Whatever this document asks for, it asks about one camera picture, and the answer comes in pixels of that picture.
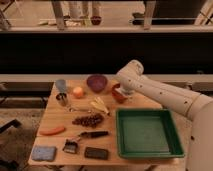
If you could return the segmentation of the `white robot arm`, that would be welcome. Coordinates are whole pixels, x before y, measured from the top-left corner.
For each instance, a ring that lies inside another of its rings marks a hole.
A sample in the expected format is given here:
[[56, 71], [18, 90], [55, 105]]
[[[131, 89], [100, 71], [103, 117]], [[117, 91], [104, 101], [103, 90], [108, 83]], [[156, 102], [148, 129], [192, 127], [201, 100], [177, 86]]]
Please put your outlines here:
[[192, 121], [186, 171], [213, 171], [213, 98], [192, 90], [149, 79], [138, 60], [131, 60], [116, 73], [118, 92], [133, 91], [162, 104]]

